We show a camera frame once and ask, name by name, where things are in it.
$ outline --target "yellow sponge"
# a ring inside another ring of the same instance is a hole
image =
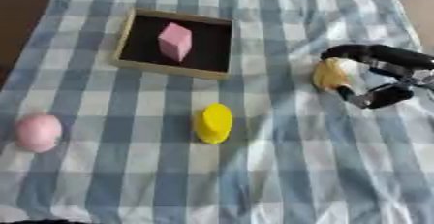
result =
[[[322,90],[336,89],[349,84],[347,76],[339,67],[337,58],[329,58],[318,63],[314,70],[313,82]]]

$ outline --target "wooden tray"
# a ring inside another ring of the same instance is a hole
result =
[[[182,63],[165,57],[158,46],[158,35],[170,22],[192,31],[192,48]],[[131,10],[111,62],[156,73],[225,79],[230,70],[232,29],[227,19]]]

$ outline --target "checkered tablecloth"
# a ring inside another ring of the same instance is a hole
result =
[[[231,76],[110,66],[133,7],[233,19]],[[343,43],[420,49],[398,0],[51,0],[0,94],[0,220],[433,223],[433,102],[318,92],[313,65]],[[234,114],[220,145],[192,131],[213,102]],[[60,118],[57,148],[15,145],[30,112]]]

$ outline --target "pink cube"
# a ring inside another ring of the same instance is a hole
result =
[[[180,63],[192,47],[192,32],[171,22],[158,36],[158,44],[162,54]]]

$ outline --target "yellow cup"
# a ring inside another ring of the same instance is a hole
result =
[[[194,127],[198,137],[209,144],[219,144],[228,138],[233,127],[231,110],[218,103],[214,103],[199,111],[194,120]]]

